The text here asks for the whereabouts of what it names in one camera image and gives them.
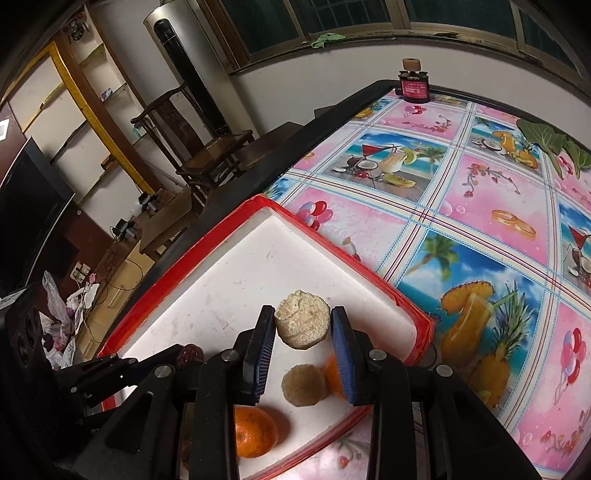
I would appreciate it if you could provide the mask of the green cloth on windowsill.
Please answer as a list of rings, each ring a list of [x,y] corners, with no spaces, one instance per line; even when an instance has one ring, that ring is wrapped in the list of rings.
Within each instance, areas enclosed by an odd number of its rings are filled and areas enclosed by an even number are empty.
[[[311,48],[312,49],[322,49],[322,48],[325,48],[325,45],[327,45],[329,43],[341,42],[344,40],[346,40],[345,35],[342,35],[339,33],[334,33],[334,32],[328,32],[328,33],[324,33],[324,34],[319,35],[317,39],[312,41]]]

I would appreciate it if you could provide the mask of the green leafy vegetable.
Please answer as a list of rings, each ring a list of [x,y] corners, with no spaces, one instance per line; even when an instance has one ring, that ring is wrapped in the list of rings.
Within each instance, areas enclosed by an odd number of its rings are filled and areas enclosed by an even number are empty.
[[[580,177],[582,170],[590,169],[590,152],[580,147],[568,135],[557,133],[553,127],[545,123],[531,122],[525,119],[519,119],[516,125],[530,143],[537,145],[544,152],[561,179],[564,178],[564,175],[558,156],[562,151],[565,151],[571,158],[577,178]]]

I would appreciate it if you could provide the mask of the red white rectangular tray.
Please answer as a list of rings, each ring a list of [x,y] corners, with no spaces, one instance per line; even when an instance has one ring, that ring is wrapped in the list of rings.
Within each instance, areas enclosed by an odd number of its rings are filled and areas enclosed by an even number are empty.
[[[322,371],[332,354],[331,322],[322,342],[287,346],[276,330],[266,390],[246,405],[242,363],[264,305],[276,309],[301,290],[346,309],[366,332],[374,404],[353,406],[329,393],[295,407],[281,391],[291,368]],[[409,386],[411,367],[433,337],[432,320],[358,260],[263,196],[246,201],[192,246],[128,311],[106,338],[105,354],[146,359],[175,344],[197,344],[204,364],[190,390],[194,406],[188,475],[192,479],[270,479],[373,416],[370,479],[413,479],[418,473]],[[236,454],[235,407],[259,407],[279,427],[279,441],[257,458]]]

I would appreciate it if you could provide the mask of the dark wooden chair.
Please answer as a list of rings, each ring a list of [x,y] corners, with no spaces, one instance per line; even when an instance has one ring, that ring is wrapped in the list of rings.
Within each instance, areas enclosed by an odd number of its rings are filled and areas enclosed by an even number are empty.
[[[211,132],[204,142],[173,103],[180,94],[204,120],[202,110],[185,84],[169,90],[149,103],[130,123],[143,129],[173,167],[176,175],[190,187],[197,208],[204,208],[211,191],[224,182],[242,176],[245,170],[235,154],[253,141],[253,132]]]

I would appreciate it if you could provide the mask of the small orange tangerine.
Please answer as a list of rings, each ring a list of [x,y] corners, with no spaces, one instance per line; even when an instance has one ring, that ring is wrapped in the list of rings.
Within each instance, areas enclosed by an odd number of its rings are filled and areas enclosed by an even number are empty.
[[[322,371],[325,375],[325,384],[327,384],[329,393],[344,400],[348,399],[342,389],[342,380],[339,375],[339,367],[335,354],[331,355]]]

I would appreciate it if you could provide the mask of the silver tower air conditioner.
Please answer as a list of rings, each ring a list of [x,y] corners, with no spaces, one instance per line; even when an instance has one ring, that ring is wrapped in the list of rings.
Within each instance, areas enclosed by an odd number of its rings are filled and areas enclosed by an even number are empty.
[[[215,135],[256,132],[195,8],[194,1],[162,1],[143,24],[177,81],[197,102],[208,131]]]

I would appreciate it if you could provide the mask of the black television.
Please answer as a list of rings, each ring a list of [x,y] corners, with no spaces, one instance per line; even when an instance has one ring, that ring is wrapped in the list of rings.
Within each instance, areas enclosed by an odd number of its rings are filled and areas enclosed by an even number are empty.
[[[47,243],[74,191],[28,139],[1,182],[1,295],[33,280]]]

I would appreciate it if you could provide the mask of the white shelf with yellow frame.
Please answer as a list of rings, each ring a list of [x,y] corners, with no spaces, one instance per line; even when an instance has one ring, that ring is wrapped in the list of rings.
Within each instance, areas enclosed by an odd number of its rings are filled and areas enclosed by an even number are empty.
[[[54,36],[2,102],[104,231],[136,213],[140,194],[161,188],[131,124],[139,101],[103,43],[75,46]]]

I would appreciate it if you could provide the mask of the white plastic bag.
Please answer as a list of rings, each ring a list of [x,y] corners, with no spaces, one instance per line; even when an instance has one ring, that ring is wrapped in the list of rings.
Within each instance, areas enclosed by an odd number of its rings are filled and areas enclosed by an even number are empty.
[[[87,324],[98,294],[100,283],[96,274],[91,273],[83,286],[80,286],[66,299],[58,291],[53,276],[45,271],[42,287],[47,296],[49,316],[40,313],[42,327],[42,346],[46,359],[54,371],[71,367],[76,353],[76,337],[82,327],[97,343]]]

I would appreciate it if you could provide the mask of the colourful fruit print tablecloth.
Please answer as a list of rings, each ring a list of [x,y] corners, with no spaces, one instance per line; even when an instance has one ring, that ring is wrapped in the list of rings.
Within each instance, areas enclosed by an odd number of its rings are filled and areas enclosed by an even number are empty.
[[[590,169],[577,178],[562,151],[561,179],[519,119],[545,123],[390,92],[266,194],[432,318],[428,361],[463,376],[543,478],[586,479]]]

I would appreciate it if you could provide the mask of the low wooden table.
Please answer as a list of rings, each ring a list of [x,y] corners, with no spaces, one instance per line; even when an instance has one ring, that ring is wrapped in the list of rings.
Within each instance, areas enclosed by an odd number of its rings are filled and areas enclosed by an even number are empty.
[[[157,200],[159,208],[155,213],[146,211],[137,218],[139,252],[154,262],[161,258],[160,250],[167,250],[176,236],[197,221],[199,216],[189,188],[174,197],[159,191]]]

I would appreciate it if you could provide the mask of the dark red jujube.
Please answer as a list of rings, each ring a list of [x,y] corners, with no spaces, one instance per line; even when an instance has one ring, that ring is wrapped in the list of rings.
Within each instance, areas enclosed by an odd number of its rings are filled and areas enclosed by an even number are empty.
[[[186,366],[194,363],[202,363],[204,361],[204,352],[200,347],[194,344],[187,344],[183,346],[177,356],[176,363],[178,366]]]

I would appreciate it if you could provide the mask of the beige round banana slice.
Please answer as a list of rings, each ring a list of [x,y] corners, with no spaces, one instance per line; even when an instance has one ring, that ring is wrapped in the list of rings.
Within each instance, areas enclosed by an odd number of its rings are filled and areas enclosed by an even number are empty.
[[[287,346],[307,350],[327,336],[331,308],[320,296],[297,290],[280,302],[274,322],[277,333]]]

